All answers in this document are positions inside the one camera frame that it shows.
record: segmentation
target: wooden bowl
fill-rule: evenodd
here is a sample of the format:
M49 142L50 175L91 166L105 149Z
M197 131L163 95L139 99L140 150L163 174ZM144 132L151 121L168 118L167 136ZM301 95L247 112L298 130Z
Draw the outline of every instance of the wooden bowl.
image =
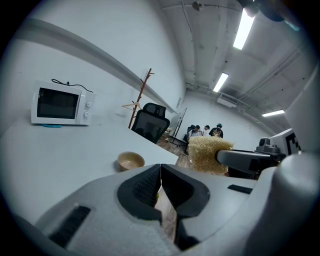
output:
M144 158L134 152L122 152L118 155L118 163L121 171L143 167L145 165Z

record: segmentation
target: black slot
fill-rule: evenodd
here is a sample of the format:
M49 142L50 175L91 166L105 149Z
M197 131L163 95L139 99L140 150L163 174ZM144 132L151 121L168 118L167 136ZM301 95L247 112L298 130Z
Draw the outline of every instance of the black slot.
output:
M49 239L65 248L90 211L91 209L85 206L78 206L73 209L61 225L49 236Z
M234 190L234 191L238 191L238 192L241 192L241 193L245 193L245 194L248 194L248 195L250 195L250 193L252 191L252 188L244 187L244 186L238 186L238 185L230 185L230 186L228 186L228 189Z

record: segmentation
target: desk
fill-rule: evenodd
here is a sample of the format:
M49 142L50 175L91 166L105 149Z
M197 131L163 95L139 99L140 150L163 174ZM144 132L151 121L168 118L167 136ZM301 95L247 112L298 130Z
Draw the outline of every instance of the desk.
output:
M11 210L31 224L54 204L95 179L118 172L117 156L140 154L145 165L178 157L117 124L48 128L15 122L0 139L1 188Z

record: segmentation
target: wooden coat rack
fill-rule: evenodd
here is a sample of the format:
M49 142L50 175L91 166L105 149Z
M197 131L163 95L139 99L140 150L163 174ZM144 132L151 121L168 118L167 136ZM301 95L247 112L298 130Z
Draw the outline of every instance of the wooden coat rack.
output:
M132 109L133 110L133 113L132 113L132 116L131 116L131 119L130 119L130 123L129 123L129 129L131 128L131 124L132 124L132 121L133 121L133 119L136 117L135 116L135 113L137 112L137 107L139 107L140 109L141 109L141 107L140 107L140 103L139 103L139 101L140 101L140 99L141 99L141 95L142 95L142 92L144 91L144 89L145 89L145 86L146 86L146 84L147 84L147 80L148 80L148 78L151 76L151 75L154 75L155 73L151 73L151 68L149 69L149 72L148 72L148 74L146 75L146 77L145 77L145 79L144 79L144 81L142 80L142 79L140 79L140 81L142 82L142 87L141 87L141 90L140 90L140 93L139 93L139 96L138 96L138 99L136 100L136 102L134 102L134 101L132 101L132 103L133 104L129 104L129 105L123 105L122 107L124 107L124 108L126 108L126 109L128 109L128 107L129 106L134 106L134 108Z

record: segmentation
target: chair backrest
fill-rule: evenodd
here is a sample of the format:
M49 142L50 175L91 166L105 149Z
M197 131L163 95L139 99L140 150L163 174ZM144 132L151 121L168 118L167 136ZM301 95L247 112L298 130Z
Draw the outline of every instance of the chair backrest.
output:
M165 117L142 109L137 112L131 129L147 140L157 143L169 125L170 121Z
M188 127L188 131L186 132L186 134L188 134L191 130L193 130L194 128L196 128L195 125L190 125L190 127Z
M160 117L166 117L166 107L157 105L154 103L147 103L144 105L143 110L150 112L154 115L160 116Z

